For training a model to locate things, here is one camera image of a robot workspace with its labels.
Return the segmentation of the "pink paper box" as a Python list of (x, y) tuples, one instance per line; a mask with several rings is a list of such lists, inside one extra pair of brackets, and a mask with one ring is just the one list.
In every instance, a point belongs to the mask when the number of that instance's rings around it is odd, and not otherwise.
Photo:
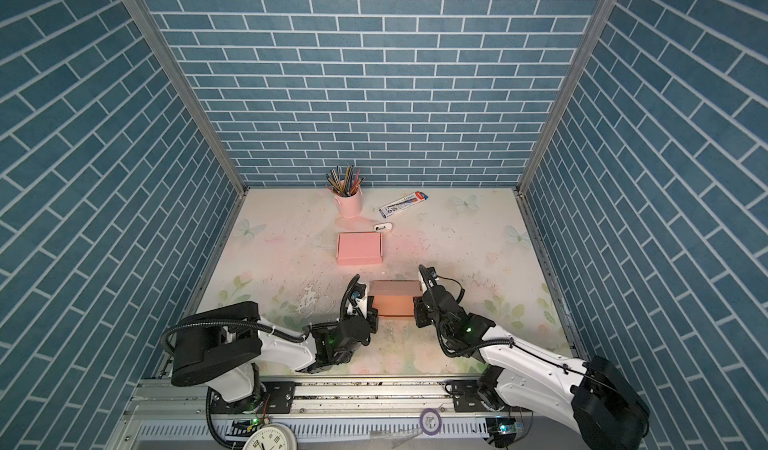
[(377, 232), (340, 233), (337, 238), (336, 261), (340, 266), (381, 264), (382, 235)]

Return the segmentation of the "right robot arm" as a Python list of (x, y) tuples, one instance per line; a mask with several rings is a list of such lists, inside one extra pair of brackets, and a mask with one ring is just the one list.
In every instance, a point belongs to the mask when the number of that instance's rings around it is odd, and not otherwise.
[(603, 357), (569, 358), (519, 339), (466, 312), (435, 282), (423, 284), (414, 316), (418, 327), (434, 327), (446, 356), (485, 364), (477, 395), (494, 410), (526, 408), (578, 432), (591, 449), (637, 449), (650, 429), (648, 405)]

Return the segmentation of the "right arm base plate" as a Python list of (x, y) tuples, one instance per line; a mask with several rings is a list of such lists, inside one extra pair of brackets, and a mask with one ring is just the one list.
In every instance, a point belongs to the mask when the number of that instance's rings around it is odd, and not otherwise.
[(511, 406), (505, 403), (491, 404), (485, 402), (478, 392), (476, 380), (452, 379), (443, 384), (443, 389), (450, 397), (453, 409), (457, 413), (495, 413), (506, 415), (508, 413), (530, 412), (529, 409), (519, 406)]

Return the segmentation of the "peach paper box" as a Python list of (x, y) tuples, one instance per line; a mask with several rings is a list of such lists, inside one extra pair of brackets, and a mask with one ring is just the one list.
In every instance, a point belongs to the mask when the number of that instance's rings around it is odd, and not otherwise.
[(375, 280), (371, 282), (369, 295), (373, 307), (383, 318), (412, 318), (414, 298), (422, 295), (416, 280)]

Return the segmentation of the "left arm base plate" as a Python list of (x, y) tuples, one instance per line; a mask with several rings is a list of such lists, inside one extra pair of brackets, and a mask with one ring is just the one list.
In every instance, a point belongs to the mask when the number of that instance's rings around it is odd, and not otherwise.
[(212, 390), (207, 412), (212, 415), (287, 415), (291, 412), (296, 390), (293, 381), (266, 381), (258, 391), (235, 402), (226, 402)]

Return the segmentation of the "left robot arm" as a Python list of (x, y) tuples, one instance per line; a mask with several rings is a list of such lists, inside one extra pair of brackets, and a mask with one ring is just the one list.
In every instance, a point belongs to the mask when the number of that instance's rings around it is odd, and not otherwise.
[(187, 317), (161, 336), (172, 357), (172, 384), (206, 385), (228, 404), (258, 402), (261, 363), (308, 374), (349, 363), (378, 331), (373, 301), (346, 297), (337, 320), (309, 325), (299, 333), (262, 318), (252, 301)]

